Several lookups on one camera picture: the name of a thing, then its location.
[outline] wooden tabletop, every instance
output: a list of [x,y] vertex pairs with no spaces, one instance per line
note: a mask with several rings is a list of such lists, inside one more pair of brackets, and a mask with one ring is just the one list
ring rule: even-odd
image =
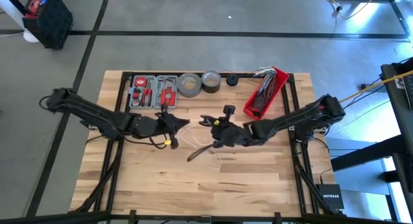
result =
[[[122,71],[106,71],[98,105],[114,109],[121,74]],[[313,102],[316,97],[310,74],[299,73],[294,77],[300,106]],[[231,117],[235,124],[253,121],[243,113],[243,106],[260,82],[260,79],[246,78],[240,79],[236,87],[230,87],[223,81],[220,91],[215,94],[201,92],[194,98],[178,96],[177,108],[170,112],[179,118],[191,119],[191,123],[177,134],[178,149],[158,150],[153,146],[125,142],[112,213],[129,214],[130,210],[137,210],[142,215],[274,216],[275,212],[280,212],[283,217],[300,217],[286,130],[278,132],[264,146],[216,149],[221,166],[218,155],[213,152],[186,162],[186,158],[195,151],[194,145],[202,147],[212,142],[210,128],[197,126],[199,116],[220,117],[223,116],[224,105],[235,105],[236,111]],[[287,91],[290,107],[293,107],[289,86]],[[121,110],[125,108],[127,89],[123,95]],[[132,112],[155,118],[157,110]],[[280,93],[265,118],[282,115],[285,112]],[[98,135],[99,132],[91,131],[89,138]],[[324,140],[320,134],[316,137]],[[99,138],[87,144],[70,209],[80,206],[97,185],[106,143],[106,139]],[[319,183],[320,173],[331,168],[328,151],[322,143],[311,141],[308,153],[314,182]],[[334,183],[333,173],[324,173],[323,181]],[[311,212],[305,183],[303,188],[307,212]],[[108,186],[101,209],[105,209],[107,191]]]

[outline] gray floor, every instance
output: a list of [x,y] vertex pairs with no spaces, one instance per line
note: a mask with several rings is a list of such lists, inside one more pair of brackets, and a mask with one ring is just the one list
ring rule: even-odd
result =
[[[63,1],[74,13],[74,30],[91,30],[102,0]],[[357,2],[342,3],[345,15],[360,8]],[[398,0],[397,5],[412,20],[412,1]],[[0,29],[17,26],[0,14]],[[324,0],[110,0],[100,30],[404,33],[389,3],[372,3],[344,21],[332,15]],[[70,36],[63,50],[53,51],[21,36],[0,37],[0,218],[25,213],[59,120],[37,102],[53,88],[72,85],[87,41],[88,36]],[[408,41],[390,39],[98,36],[79,94],[96,101],[105,70],[253,71],[274,65],[286,72],[310,72],[317,96],[341,98],[373,82],[380,65],[411,55]],[[397,134],[394,116],[374,118],[392,113],[388,103],[352,123],[387,99],[375,94],[350,107],[329,137],[374,142]],[[38,214],[68,210],[86,138],[87,131],[71,117]]]

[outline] silver tape roll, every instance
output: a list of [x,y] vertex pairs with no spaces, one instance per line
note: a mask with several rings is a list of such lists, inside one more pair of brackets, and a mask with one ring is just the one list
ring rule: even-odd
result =
[[216,71],[207,71],[202,74],[202,89],[208,93],[218,92],[221,87],[221,75]]
[[[194,83],[194,88],[185,88],[185,83]],[[194,73],[185,73],[178,77],[176,87],[178,88],[179,94],[183,97],[191,98],[197,96],[201,92],[202,80]]]

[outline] desk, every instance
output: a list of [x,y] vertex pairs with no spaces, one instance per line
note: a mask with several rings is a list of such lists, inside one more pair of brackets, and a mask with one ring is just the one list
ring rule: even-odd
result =
[[[392,65],[382,65],[381,71],[383,73],[383,79],[388,79],[398,74]],[[413,112],[410,111],[406,92],[398,89],[394,81],[387,83],[386,89],[401,134],[361,150],[337,157],[331,162],[333,170],[337,171],[381,159],[386,156],[393,156],[394,164],[396,166],[395,172],[401,183],[410,217],[413,217],[413,194],[409,192],[411,191],[412,186],[412,182],[409,181],[411,180],[411,176],[409,175],[411,173],[409,157],[413,155]],[[383,176],[385,181],[393,182],[395,172],[384,173]]]
[[[98,105],[114,109],[121,76],[122,71],[106,71]],[[294,78],[300,106],[313,102],[316,97],[310,74],[294,74]],[[243,113],[243,106],[260,82],[260,79],[241,78],[236,87],[230,87],[223,79],[220,91],[215,94],[202,92],[190,99],[178,96],[177,108],[170,112],[177,117],[191,119],[191,123],[180,130],[177,136],[197,123],[201,114],[224,116],[224,105],[236,106],[235,114],[231,117],[235,124],[252,121]],[[128,88],[125,88],[120,110],[125,109],[127,91]],[[289,86],[287,94],[289,105],[293,107]],[[131,112],[155,117],[157,111],[148,109]],[[285,115],[285,110],[280,93],[266,118],[282,115]],[[204,142],[204,137],[207,142],[211,141],[209,128],[194,127],[191,130],[198,141]],[[191,130],[183,137],[195,143],[189,133]],[[89,138],[98,135],[97,131],[91,131]],[[136,210],[139,215],[154,216],[274,217],[275,212],[280,212],[282,217],[301,217],[287,130],[278,132],[264,146],[217,149],[222,159],[220,170],[203,165],[219,166],[213,154],[203,154],[190,163],[186,162],[195,149],[180,138],[178,140],[179,147],[175,150],[124,144],[113,214],[129,214],[130,210]],[[70,209],[80,206],[97,185],[106,142],[106,139],[100,138],[87,144]],[[314,181],[318,183],[319,174],[331,168],[328,151],[322,143],[311,141],[308,154]],[[323,180],[325,183],[334,183],[333,173],[324,173]],[[310,195],[304,183],[303,190],[307,212],[311,212]],[[106,208],[107,197],[106,186],[101,210]]]

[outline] yellow cable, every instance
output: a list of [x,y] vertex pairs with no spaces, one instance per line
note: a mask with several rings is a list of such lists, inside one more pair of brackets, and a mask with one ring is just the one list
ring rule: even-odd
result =
[[379,86],[379,85],[383,85],[383,84],[388,83],[388,82],[390,82],[390,81],[393,81],[393,80],[395,80],[395,79],[399,79],[399,78],[402,78],[402,77],[405,77],[405,76],[408,76],[408,75],[411,75],[411,74],[413,74],[413,70],[411,70],[410,72],[406,72],[406,73],[400,74],[400,75],[398,75],[398,76],[389,78],[389,79],[385,79],[385,80],[383,80],[382,82],[379,82],[379,83],[375,83],[375,84],[373,84],[373,85],[370,85],[369,87],[366,87],[365,89],[360,90],[360,91],[356,92],[355,94],[353,94],[353,95],[351,95],[351,96],[349,96],[349,97],[346,97],[345,99],[342,99],[342,100],[340,101],[340,103],[343,103],[344,101],[347,101],[347,100],[349,100],[349,99],[352,99],[353,97],[357,96],[358,94],[363,93],[363,92],[366,92],[367,90],[370,90],[371,88],[377,87],[377,86]]
[[[335,0],[327,0],[330,1],[331,3],[334,3],[335,5],[337,5],[337,7],[341,6],[337,3],[337,1]],[[351,15],[350,17],[345,17],[343,16],[343,14],[341,13],[341,11],[339,10],[340,16],[341,18],[343,18],[344,20],[350,19],[352,17],[354,17],[355,15],[357,15],[358,13],[360,13],[360,11],[362,11],[368,4],[370,4],[373,0],[369,0],[363,7],[361,7],[355,14]]]

